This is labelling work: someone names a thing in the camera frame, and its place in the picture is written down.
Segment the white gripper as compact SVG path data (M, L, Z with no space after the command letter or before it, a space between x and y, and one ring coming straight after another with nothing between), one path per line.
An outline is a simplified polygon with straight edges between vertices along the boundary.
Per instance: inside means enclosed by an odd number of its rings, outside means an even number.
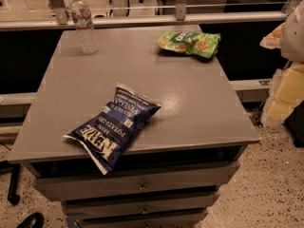
M292 65L278 69L272 79L269 97L261 115L263 126L283 124L293 111L304 101L304 0L282 23L259 45L267 49L280 48L281 56Z

